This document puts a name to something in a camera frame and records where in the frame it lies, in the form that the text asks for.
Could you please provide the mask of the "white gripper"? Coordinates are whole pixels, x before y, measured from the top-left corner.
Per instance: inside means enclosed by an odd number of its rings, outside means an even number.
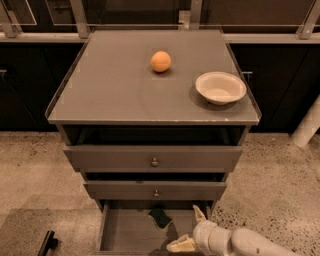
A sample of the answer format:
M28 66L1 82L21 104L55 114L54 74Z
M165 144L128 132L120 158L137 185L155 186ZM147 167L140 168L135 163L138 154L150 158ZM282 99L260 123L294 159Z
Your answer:
M180 253L194 252L198 247L199 250L205 253L231 254L232 232L207 220L206 216L197 205L194 205L193 209L195 219L198 222L193 230L194 240L185 234L169 243L166 246L166 249L172 253Z

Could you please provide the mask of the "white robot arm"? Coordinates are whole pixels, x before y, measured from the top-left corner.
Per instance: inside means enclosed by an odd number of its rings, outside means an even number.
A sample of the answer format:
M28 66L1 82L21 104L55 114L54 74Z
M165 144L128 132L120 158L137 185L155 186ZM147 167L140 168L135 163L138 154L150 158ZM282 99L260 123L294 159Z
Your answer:
M212 256L320 256L319 102L291 135L251 134L211 214L167 245Z

